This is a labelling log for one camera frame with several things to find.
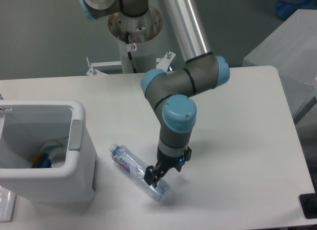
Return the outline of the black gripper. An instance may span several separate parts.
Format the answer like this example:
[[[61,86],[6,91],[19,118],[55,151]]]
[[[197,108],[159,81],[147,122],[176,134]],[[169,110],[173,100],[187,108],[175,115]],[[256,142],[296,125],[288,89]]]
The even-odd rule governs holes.
[[[148,166],[146,168],[144,181],[148,185],[152,185],[156,188],[159,180],[163,178],[170,169],[175,168],[178,172],[180,172],[182,167],[185,165],[185,162],[188,162],[191,159],[191,155],[192,150],[190,147],[187,147],[184,151],[181,151],[181,154],[177,154],[175,157],[167,156],[158,147],[158,161],[156,166]]]

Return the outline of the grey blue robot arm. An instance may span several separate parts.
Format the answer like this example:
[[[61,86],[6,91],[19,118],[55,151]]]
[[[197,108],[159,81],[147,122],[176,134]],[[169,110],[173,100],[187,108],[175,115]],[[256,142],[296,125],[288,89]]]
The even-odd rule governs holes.
[[[196,122],[197,108],[192,96],[225,84],[230,68],[215,56],[205,39],[194,0],[163,0],[186,67],[171,73],[146,68],[141,89],[158,121],[160,132],[157,163],[148,166],[144,180],[157,186],[172,168],[181,171],[191,158],[188,146]],[[152,41],[160,32],[162,19],[154,15],[149,0],[79,0],[90,19],[108,17],[112,34],[124,43],[125,56],[133,73],[140,73],[135,52],[142,43]]]

